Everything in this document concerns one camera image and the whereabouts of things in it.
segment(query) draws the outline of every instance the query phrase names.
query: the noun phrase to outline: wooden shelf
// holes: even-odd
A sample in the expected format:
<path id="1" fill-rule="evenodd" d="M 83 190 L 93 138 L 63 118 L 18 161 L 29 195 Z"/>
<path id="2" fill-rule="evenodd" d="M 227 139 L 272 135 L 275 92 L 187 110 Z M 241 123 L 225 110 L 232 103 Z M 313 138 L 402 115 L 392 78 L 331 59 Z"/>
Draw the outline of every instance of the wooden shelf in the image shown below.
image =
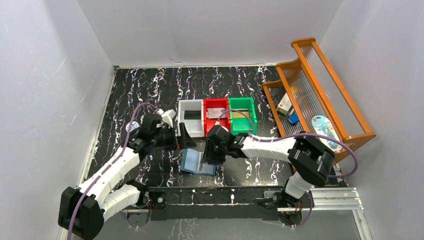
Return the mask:
<path id="1" fill-rule="evenodd" d="M 315 38 L 296 39 L 291 46 L 298 58 L 277 64 L 275 68 L 280 80 L 263 84 L 281 136 L 299 131 L 315 133 L 311 120 L 322 115 L 330 120 L 338 138 L 353 151 L 375 137 Z M 299 117 L 296 126 L 287 121 L 287 116 L 276 111 L 276 104 L 285 93 Z M 344 149 L 337 151 L 335 162 L 348 155 Z"/>

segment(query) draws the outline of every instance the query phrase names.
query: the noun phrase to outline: wooden frame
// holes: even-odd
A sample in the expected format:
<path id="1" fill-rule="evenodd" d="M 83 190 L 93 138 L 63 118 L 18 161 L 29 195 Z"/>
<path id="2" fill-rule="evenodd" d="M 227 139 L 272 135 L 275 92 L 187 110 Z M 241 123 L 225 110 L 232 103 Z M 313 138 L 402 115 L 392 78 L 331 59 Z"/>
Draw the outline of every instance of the wooden frame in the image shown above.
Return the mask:
<path id="1" fill-rule="evenodd" d="M 303 128 L 303 130 L 307 132 L 311 132 L 310 128 L 308 127 L 307 120 L 303 116 L 301 109 L 299 108 L 299 102 L 296 101 L 295 96 L 293 94 L 292 89 L 290 88 L 290 84 L 292 81 L 295 81 L 299 75 L 299 72 L 302 70 L 304 75 L 307 78 L 307 81 L 309 82 L 311 88 L 313 89 L 313 92 L 316 94 L 319 103 L 322 106 L 322 109 L 324 110 L 326 116 L 330 120 L 331 124 L 334 127 L 334 130 L 339 137 L 339 139 L 349 145 L 349 147 L 355 151 L 365 143 L 367 143 L 369 140 L 374 138 L 376 134 L 372 132 L 370 126 L 368 125 L 367 121 L 365 120 L 364 116 L 359 111 L 358 107 L 352 100 L 351 96 L 343 86 L 342 82 L 340 81 L 339 77 L 337 76 L 336 72 L 330 65 L 330 62 L 325 57 L 324 53 L 321 51 L 320 47 L 318 46 L 315 38 L 313 37 L 307 37 L 307 38 L 300 38 L 296 39 L 291 43 L 291 46 L 294 48 L 294 51 L 297 53 L 298 58 L 290 61 L 290 62 L 282 62 L 275 66 L 278 75 L 280 77 L 280 80 L 278 81 L 272 81 L 272 82 L 266 82 L 264 83 L 263 90 L 265 92 L 266 99 L 268 100 L 269 106 L 271 108 L 272 115 L 275 118 L 275 122 L 277 124 L 278 130 L 282 136 L 285 136 L 285 131 L 283 128 L 283 125 L 281 124 L 281 121 L 279 119 L 279 116 L 276 111 L 276 106 L 273 103 L 272 96 L 270 94 L 269 89 L 270 88 L 280 88 L 284 87 L 288 97 L 290 98 L 290 101 L 293 105 L 293 108 L 295 112 L 297 113 L 299 117 L 299 122 Z M 316 54 L 320 58 L 322 64 L 325 66 L 325 69 L 328 71 L 329 75 L 331 76 L 332 80 L 334 81 L 334 84 L 337 86 L 337 89 L 340 91 L 344 101 L 346 101 L 348 107 L 352 111 L 353 115 L 355 116 L 356 120 L 358 121 L 359 125 L 363 129 L 363 133 L 361 134 L 354 134 L 349 135 L 348 132 L 345 129 L 345 126 L 343 125 L 342 121 L 340 120 L 339 116 L 337 115 L 334 107 L 332 106 L 330 100 L 327 97 L 327 93 L 325 89 L 321 86 L 320 82 L 317 79 L 317 76 L 315 75 L 312 67 L 308 63 L 306 56 L 303 54 L 301 47 L 311 47 L 311 50 L 314 49 L 316 51 Z M 292 75 L 285 75 L 285 71 L 293 71 Z M 336 159 L 335 162 L 338 163 L 345 157 L 349 155 L 349 152 L 346 150 L 341 150 L 336 152 Z"/>

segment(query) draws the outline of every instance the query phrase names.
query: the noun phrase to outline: white box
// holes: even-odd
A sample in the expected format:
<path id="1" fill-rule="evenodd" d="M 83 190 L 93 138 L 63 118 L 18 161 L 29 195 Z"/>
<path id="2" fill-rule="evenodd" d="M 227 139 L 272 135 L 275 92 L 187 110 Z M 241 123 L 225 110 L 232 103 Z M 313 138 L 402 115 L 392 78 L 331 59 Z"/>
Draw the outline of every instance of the white box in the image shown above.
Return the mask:
<path id="1" fill-rule="evenodd" d="M 200 111 L 200 119 L 186 119 L 186 111 Z M 205 136 L 203 99 L 179 100 L 177 121 L 178 132 L 180 132 L 180 123 L 184 123 L 190 137 L 203 138 Z"/>
<path id="2" fill-rule="evenodd" d="M 286 115 L 291 107 L 292 107 L 292 102 L 290 101 L 289 95 L 287 95 L 286 93 L 282 97 L 281 101 L 279 101 L 279 104 L 277 106 L 277 111 Z"/>

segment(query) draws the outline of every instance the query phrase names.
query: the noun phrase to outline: ribbed translucent panel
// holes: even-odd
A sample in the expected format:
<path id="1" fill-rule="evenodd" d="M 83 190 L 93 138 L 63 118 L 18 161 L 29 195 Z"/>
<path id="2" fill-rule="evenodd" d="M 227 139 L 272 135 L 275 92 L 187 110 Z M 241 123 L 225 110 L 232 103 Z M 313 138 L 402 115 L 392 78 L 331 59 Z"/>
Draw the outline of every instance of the ribbed translucent panel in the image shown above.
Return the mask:
<path id="1" fill-rule="evenodd" d="M 302 50 L 306 61 L 312 68 L 319 84 L 325 91 L 328 100 L 334 108 L 336 115 L 340 119 L 341 124 L 344 126 L 344 129 L 346 129 L 347 134 L 349 136 L 363 134 L 364 130 L 315 49 L 312 45 L 301 46 L 300 49 Z"/>
<path id="2" fill-rule="evenodd" d="M 270 87 L 269 93 L 271 94 L 272 102 L 274 103 L 274 106 L 278 106 L 278 104 L 280 103 L 280 100 L 283 98 L 284 94 L 286 93 L 286 90 L 284 89 L 283 86 Z M 279 111 L 277 111 L 277 114 L 278 114 L 279 120 L 281 121 L 282 128 L 284 129 L 286 136 L 303 131 L 302 125 L 300 123 L 296 125 L 290 124 L 288 115 L 284 115 Z"/>
<path id="3" fill-rule="evenodd" d="M 317 95 L 312 89 L 304 71 L 299 67 L 296 71 L 295 77 L 290 78 L 290 80 L 287 81 L 309 130 L 312 133 L 316 133 L 311 123 L 312 118 L 316 115 L 322 115 L 325 117 L 327 117 L 327 115 L 321 106 Z"/>

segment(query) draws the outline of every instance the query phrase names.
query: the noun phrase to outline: table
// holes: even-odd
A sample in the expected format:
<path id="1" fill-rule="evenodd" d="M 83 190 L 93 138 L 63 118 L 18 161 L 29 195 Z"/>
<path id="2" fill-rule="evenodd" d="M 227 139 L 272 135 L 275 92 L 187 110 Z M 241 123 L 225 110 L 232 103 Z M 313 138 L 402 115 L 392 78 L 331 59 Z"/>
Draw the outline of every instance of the table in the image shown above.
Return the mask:
<path id="1" fill-rule="evenodd" d="M 116 152 L 126 136 L 131 112 L 139 102 L 152 103 L 164 111 L 177 111 L 179 100 L 252 97 L 258 120 L 257 135 L 279 136 L 262 92 L 262 83 L 278 79 L 274 66 L 117 69 L 88 177 Z M 147 109 L 138 114 L 139 123 L 143 111 Z M 196 149 L 203 150 L 205 141 L 196 142 Z M 227 157 L 215 176 L 186 174 L 180 171 L 182 155 L 181 150 L 155 150 L 123 181 L 136 179 L 149 187 L 283 186 L 293 175 L 288 163 L 260 157 Z"/>

